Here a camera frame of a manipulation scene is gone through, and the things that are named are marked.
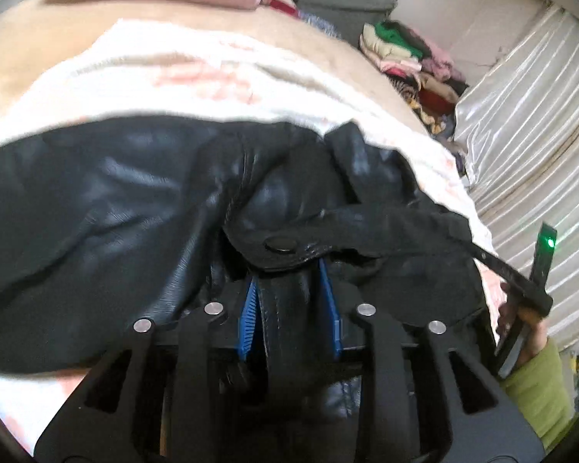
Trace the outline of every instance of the red fabric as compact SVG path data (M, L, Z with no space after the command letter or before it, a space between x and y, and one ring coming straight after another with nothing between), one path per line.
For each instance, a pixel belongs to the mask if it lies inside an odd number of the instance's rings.
M389 68L384 71L383 73L392 74L393 76L398 76L400 78L407 78L408 74L400 68Z
M279 0L272 0L270 6L279 12L283 12L284 14L291 15L298 19L298 9L290 7L287 3L283 3Z
M454 113L454 104L449 103L442 96L427 89L420 89L418 93L420 104L426 110L437 115L450 115Z

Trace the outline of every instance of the beige blanket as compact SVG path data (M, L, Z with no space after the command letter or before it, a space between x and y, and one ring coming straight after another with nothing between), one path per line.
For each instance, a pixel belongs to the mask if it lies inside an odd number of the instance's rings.
M182 2L26 0L3 13L0 16L0 115L43 72L81 54L120 18L239 32L295 52L372 98L400 122L425 133L386 77L346 42L329 38L271 8L245 12Z

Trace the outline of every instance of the pile of clothes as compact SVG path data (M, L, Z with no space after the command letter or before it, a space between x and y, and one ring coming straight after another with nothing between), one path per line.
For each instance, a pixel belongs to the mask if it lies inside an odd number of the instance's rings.
M301 21L304 21L310 26L319 29L332 38L342 39L341 34L337 31L334 24L315 14L304 12L303 10L298 9L294 0L262 0L260 4L268 5L269 7L274 8L279 12L283 12L284 14L291 15L296 19L300 19Z
M455 156L457 171L464 175L464 150L453 141L454 107L468 85L448 52L399 21L365 24L360 48L389 78L431 137Z

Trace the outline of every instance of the black leather garment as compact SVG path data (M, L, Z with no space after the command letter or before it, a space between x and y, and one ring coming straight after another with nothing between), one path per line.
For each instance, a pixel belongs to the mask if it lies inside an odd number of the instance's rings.
M262 311L283 395L304 372L287 346L310 297L301 268L323 255L403 323L492 346L479 272L450 237L470 240L467 220L353 124L322 139L155 116L33 135L0 148L0 371L90 363L134 320L175 320L255 272L274 294Z

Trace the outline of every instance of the snap button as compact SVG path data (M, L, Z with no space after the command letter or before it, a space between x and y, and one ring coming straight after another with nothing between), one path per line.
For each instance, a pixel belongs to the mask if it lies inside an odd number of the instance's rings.
M298 248L298 242L286 236L271 236L264 241L264 247L279 254L292 254Z

